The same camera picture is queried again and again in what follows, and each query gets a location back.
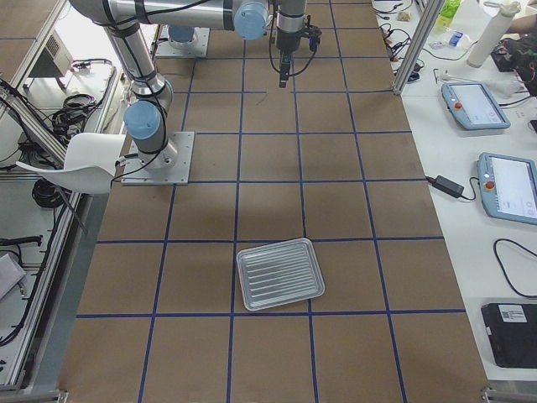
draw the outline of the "blue-framed tablet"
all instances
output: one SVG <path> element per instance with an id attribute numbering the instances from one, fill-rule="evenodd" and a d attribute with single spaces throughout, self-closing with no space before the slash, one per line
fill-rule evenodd
<path id="1" fill-rule="evenodd" d="M 466 130 L 511 126 L 493 94 L 481 82 L 443 84 L 442 96 L 455 120 Z"/>
<path id="2" fill-rule="evenodd" d="M 477 162 L 481 199 L 491 217 L 537 224 L 535 162 L 483 153 Z"/>

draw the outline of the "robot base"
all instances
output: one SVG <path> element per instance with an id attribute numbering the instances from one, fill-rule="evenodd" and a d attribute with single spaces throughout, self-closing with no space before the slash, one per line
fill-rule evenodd
<path id="1" fill-rule="evenodd" d="M 195 59 L 196 57 L 205 58 L 207 56 L 207 47 L 209 45 L 209 28 L 196 27 L 194 36 L 197 40 L 194 43 L 188 42 L 181 49 L 176 49 L 168 41 L 159 44 L 154 57 L 157 59 Z M 161 38 L 168 38 L 168 26 L 162 28 Z"/>
<path id="2" fill-rule="evenodd" d="M 173 132 L 168 141 L 172 142 L 179 150 L 177 161 L 170 167 L 158 170 L 142 169 L 139 159 L 127 160 L 125 172 L 132 174 L 125 175 L 121 182 L 126 186 L 155 186 L 155 185 L 187 185 L 190 175 L 190 162 L 192 161 L 192 150 L 194 149 L 194 132 Z M 130 154 L 138 152 L 136 144 L 133 142 L 129 150 Z"/>

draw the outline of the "tablet screen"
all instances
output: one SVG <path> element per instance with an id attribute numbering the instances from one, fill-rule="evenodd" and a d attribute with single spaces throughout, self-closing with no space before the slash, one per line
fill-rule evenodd
<path id="1" fill-rule="evenodd" d="M 503 123 L 503 119 L 479 84 L 452 88 L 472 124 Z"/>
<path id="2" fill-rule="evenodd" d="M 498 210 L 522 217 L 537 217 L 537 191 L 531 166 L 523 161 L 492 157 Z"/>

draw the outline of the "white cylinder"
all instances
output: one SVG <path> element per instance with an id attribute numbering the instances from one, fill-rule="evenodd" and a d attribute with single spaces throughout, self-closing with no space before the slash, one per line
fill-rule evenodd
<path id="1" fill-rule="evenodd" d="M 505 3 L 500 11 L 490 20 L 481 38 L 468 56 L 467 64 L 471 67 L 481 67 L 487 56 L 494 50 L 502 36 L 507 32 L 514 15 L 520 11 L 520 3 Z"/>

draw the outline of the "silver tray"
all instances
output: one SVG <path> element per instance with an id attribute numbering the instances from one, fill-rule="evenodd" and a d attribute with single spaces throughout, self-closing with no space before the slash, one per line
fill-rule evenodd
<path id="1" fill-rule="evenodd" d="M 321 296 L 325 283 L 307 238 L 245 249 L 237 254 L 244 306 L 258 311 Z"/>

